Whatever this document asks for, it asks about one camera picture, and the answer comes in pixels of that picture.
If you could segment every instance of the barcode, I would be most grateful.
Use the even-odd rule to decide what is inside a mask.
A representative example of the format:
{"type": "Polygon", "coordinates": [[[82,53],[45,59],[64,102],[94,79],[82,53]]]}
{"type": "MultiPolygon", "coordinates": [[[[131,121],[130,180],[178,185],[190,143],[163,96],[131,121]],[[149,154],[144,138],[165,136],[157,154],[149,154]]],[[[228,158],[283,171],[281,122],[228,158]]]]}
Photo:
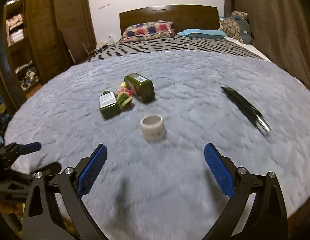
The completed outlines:
{"type": "Polygon", "coordinates": [[[146,78],[143,78],[142,76],[139,76],[139,77],[137,77],[135,79],[138,80],[139,82],[144,82],[144,81],[147,80],[146,78]]]}

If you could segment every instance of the white label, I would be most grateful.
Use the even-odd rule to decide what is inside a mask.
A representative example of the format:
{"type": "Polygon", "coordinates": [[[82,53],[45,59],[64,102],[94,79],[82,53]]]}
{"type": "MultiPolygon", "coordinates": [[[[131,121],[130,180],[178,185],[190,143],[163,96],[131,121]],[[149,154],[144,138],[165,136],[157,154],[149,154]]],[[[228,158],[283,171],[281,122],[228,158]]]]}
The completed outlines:
{"type": "Polygon", "coordinates": [[[116,102],[117,100],[114,92],[107,93],[99,97],[99,108],[103,108],[104,106],[108,106],[116,102]]]}
{"type": "Polygon", "coordinates": [[[139,82],[144,82],[144,81],[147,80],[146,78],[143,78],[142,76],[139,76],[139,77],[137,77],[135,79],[138,80],[139,82]]]}

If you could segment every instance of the blue pillow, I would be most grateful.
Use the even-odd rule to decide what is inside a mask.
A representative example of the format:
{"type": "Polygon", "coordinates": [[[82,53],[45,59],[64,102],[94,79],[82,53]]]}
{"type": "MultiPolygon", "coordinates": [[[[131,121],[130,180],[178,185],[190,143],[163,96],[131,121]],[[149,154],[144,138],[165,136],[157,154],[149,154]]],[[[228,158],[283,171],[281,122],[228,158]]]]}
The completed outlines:
{"type": "Polygon", "coordinates": [[[180,34],[183,37],[191,37],[191,38],[223,39],[224,37],[228,37],[226,33],[218,30],[187,29],[178,34],[180,34]]]}

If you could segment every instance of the brown curtain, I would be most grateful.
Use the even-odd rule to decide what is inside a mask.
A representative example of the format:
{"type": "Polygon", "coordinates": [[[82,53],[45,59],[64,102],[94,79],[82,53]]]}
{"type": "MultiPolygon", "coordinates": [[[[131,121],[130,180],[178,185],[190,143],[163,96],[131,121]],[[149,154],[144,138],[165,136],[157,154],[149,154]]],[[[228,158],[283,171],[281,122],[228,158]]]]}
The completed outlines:
{"type": "Polygon", "coordinates": [[[310,89],[310,12],[302,0],[225,0],[248,13],[252,44],[310,89]]]}

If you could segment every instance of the wooden floor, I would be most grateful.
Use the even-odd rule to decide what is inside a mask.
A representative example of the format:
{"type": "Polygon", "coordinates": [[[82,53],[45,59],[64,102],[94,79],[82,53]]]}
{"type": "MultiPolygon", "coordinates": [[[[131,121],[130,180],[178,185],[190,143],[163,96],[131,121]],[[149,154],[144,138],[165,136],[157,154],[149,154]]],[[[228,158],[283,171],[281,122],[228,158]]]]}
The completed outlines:
{"type": "Polygon", "coordinates": [[[33,87],[31,87],[27,92],[26,92],[26,97],[27,99],[33,96],[38,90],[40,90],[42,85],[40,83],[37,83],[33,87]]]}

